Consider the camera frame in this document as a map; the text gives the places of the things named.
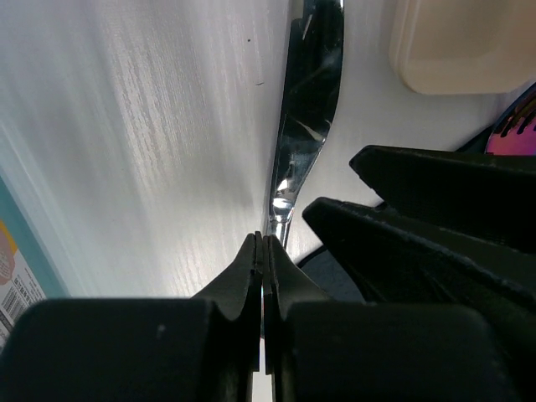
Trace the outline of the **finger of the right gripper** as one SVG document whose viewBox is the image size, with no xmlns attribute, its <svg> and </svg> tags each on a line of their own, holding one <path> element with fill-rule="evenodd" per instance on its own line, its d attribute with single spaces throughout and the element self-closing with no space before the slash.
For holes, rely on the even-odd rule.
<svg viewBox="0 0 536 402">
<path fill-rule="evenodd" d="M 366 146 L 350 167 L 406 217 L 535 249 L 535 158 Z"/>
<path fill-rule="evenodd" d="M 331 198 L 302 216 L 366 301 L 454 303 L 482 314 L 516 388 L 534 393 L 534 255 Z"/>
</svg>

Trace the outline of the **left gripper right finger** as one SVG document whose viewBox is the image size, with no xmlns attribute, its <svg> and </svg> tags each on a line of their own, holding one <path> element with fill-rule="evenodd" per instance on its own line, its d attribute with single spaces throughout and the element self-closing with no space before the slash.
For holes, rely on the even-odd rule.
<svg viewBox="0 0 536 402">
<path fill-rule="evenodd" d="M 264 239 L 266 369 L 276 401 L 519 401 L 476 311 L 334 301 Z"/>
</svg>

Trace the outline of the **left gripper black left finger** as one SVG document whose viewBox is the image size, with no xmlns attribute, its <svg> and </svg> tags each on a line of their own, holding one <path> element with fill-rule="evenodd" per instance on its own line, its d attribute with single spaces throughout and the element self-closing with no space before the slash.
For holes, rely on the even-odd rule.
<svg viewBox="0 0 536 402">
<path fill-rule="evenodd" d="M 52 299 L 1 354 L 4 401 L 249 401 L 259 368 L 262 238 L 190 298 Z"/>
</svg>

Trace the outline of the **iridescent fork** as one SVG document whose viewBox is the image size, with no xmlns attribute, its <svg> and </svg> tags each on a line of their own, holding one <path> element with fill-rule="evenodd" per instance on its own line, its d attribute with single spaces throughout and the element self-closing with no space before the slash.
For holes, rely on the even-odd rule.
<svg viewBox="0 0 536 402">
<path fill-rule="evenodd" d="M 534 157 L 535 114 L 535 85 L 531 85 L 499 117 L 487 140 L 485 153 Z"/>
</svg>

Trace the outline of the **black paper napkin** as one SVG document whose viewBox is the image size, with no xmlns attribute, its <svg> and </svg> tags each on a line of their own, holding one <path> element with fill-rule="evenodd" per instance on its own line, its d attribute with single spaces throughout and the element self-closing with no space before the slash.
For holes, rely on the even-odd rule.
<svg viewBox="0 0 536 402">
<path fill-rule="evenodd" d="M 456 151 L 470 154 L 486 154 L 487 140 L 498 119 L 499 117 L 490 126 L 458 147 Z M 311 252 L 299 261 L 297 266 L 334 299 L 343 302 L 364 301 L 358 286 L 338 264 L 326 246 L 323 245 Z"/>
</svg>

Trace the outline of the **beige cutlery case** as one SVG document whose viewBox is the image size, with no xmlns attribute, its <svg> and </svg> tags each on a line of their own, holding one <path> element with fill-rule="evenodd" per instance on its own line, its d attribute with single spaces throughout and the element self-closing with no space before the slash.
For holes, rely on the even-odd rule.
<svg viewBox="0 0 536 402">
<path fill-rule="evenodd" d="M 389 61 L 424 95 L 511 92 L 535 79 L 535 3 L 399 1 Z"/>
</svg>

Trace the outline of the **teal plastic basin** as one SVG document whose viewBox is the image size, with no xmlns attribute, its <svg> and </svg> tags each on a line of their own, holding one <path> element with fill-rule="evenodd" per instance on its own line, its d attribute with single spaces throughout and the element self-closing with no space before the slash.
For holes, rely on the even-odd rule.
<svg viewBox="0 0 536 402">
<path fill-rule="evenodd" d="M 1 130 L 1 346 L 33 305 L 70 296 L 33 213 L 43 217 L 39 193 L 13 142 Z"/>
</svg>

